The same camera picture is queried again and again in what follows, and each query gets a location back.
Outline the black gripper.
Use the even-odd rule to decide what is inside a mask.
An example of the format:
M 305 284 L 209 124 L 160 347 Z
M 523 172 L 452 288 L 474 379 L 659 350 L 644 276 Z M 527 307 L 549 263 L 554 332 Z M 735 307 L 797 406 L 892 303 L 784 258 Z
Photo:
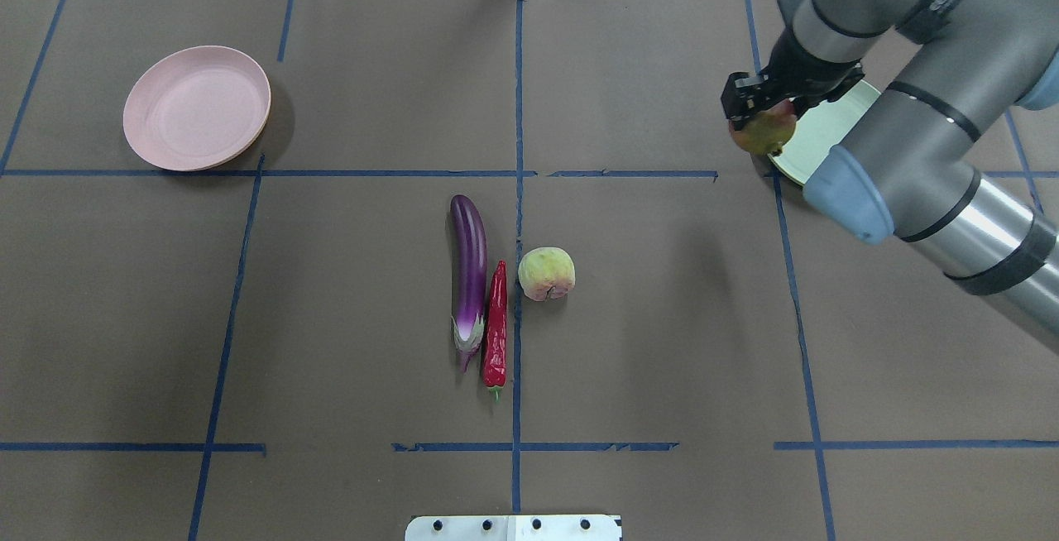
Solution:
M 753 118 L 771 110 L 783 101 L 797 97 L 798 76 L 793 71 L 767 71 L 750 74 L 734 71 L 726 77 L 720 103 L 733 125 L 746 125 Z

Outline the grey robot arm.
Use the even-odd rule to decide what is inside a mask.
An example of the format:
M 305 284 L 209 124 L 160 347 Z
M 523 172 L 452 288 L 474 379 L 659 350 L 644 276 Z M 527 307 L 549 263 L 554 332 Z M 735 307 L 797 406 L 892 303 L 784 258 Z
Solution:
M 1057 349 L 1057 228 L 966 154 L 1010 108 L 1057 104 L 1057 0 L 778 0 L 768 64 L 730 74 L 720 97 L 751 154 L 780 154 L 765 118 L 792 123 L 863 78 L 889 30 L 918 47 L 848 133 L 804 198 L 855 238 L 896 236 L 964 292 Z

